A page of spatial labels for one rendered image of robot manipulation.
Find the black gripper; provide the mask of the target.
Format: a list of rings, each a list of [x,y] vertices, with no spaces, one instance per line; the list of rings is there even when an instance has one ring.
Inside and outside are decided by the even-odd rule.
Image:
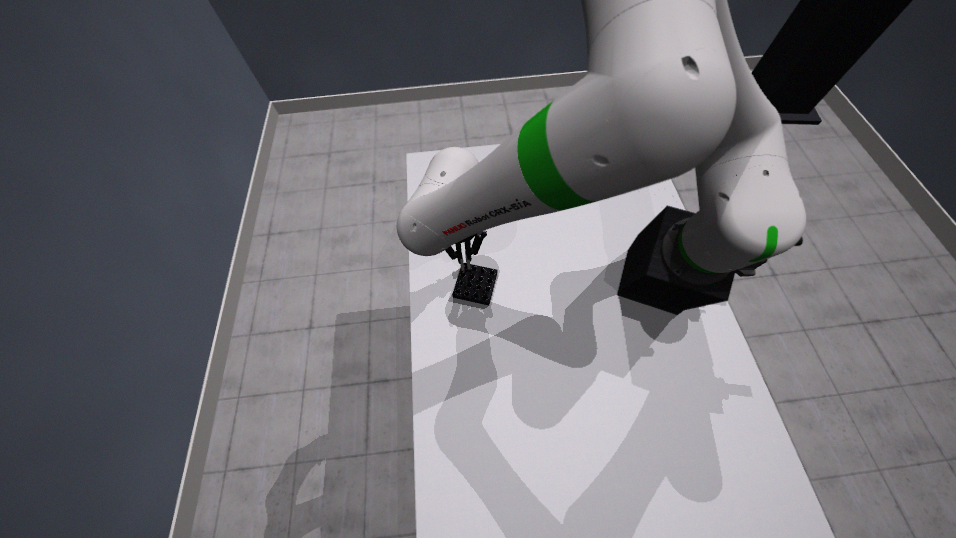
[[[471,240],[474,236],[475,236],[475,238],[474,238],[474,241],[473,241],[473,244],[472,244],[472,248],[471,248],[471,241],[470,241],[470,240]],[[465,239],[463,239],[463,240],[457,242],[457,243],[455,244],[455,245],[456,245],[456,251],[454,251],[454,249],[453,249],[451,246],[450,246],[449,248],[447,248],[445,251],[447,252],[447,254],[450,256],[450,258],[451,258],[452,260],[458,258],[459,264],[460,264],[460,265],[462,264],[462,265],[461,265],[461,270],[464,271],[464,262],[463,262],[463,256],[462,256],[462,250],[461,250],[461,243],[465,242],[465,257],[466,257],[466,263],[467,263],[467,260],[468,260],[467,267],[468,267],[468,270],[469,270],[469,269],[471,269],[471,268],[470,268],[470,261],[471,261],[471,259],[472,259],[471,255],[477,255],[477,254],[478,254],[478,251],[479,251],[479,249],[480,249],[480,246],[481,246],[481,244],[482,244],[482,241],[483,241],[483,239],[484,239],[486,236],[487,236],[487,233],[486,233],[486,230],[484,230],[484,231],[482,231],[482,232],[479,232],[479,233],[477,233],[477,234],[474,234],[474,235],[472,235],[472,236],[470,236],[470,237],[467,237],[467,238],[465,238]],[[458,249],[458,251],[457,251],[457,249]]]

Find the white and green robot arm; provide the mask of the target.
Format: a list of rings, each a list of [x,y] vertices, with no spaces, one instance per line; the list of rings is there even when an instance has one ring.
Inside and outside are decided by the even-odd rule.
[[[699,211],[661,243],[676,278],[754,276],[802,245],[806,211],[781,118],[747,65],[727,0],[581,4],[586,76],[480,162],[459,147],[438,152],[398,216],[402,244],[437,255],[484,230],[696,167]]]

